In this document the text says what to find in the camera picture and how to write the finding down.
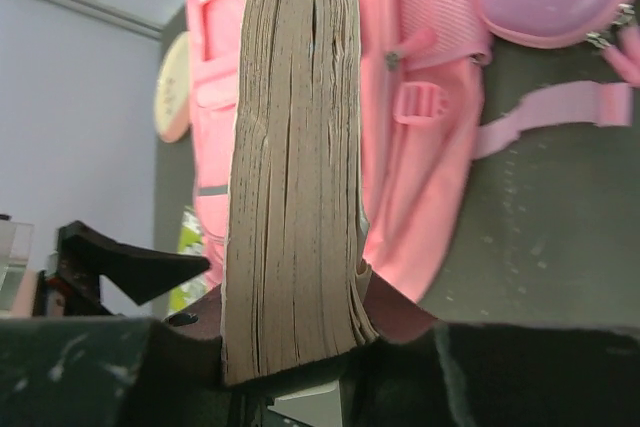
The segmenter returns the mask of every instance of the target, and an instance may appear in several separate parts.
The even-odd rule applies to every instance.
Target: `white wall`
[[[0,0],[0,213],[35,224],[30,268],[44,267],[56,229],[76,219],[152,246],[158,62],[155,41],[37,0]]]

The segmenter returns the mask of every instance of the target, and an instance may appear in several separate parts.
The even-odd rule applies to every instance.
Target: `thick book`
[[[246,2],[223,283],[228,385],[377,338],[361,301],[359,22],[358,0]]]

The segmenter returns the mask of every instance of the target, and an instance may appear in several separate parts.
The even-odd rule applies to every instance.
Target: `beige round object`
[[[165,142],[189,130],[189,33],[175,38],[158,74],[154,105],[156,131]]]

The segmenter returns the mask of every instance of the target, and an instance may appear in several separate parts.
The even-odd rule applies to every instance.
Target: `gray reflective strip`
[[[228,185],[215,185],[213,187],[200,187],[198,195],[200,197],[213,197],[214,195],[225,195],[229,192]]]

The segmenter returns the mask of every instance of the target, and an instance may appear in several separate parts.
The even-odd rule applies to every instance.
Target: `green package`
[[[178,253],[185,255],[202,255],[202,229],[193,208],[185,207],[182,214],[182,227],[178,240]],[[172,315],[192,304],[207,293],[207,283],[203,275],[199,275],[176,287],[169,293],[169,312]]]

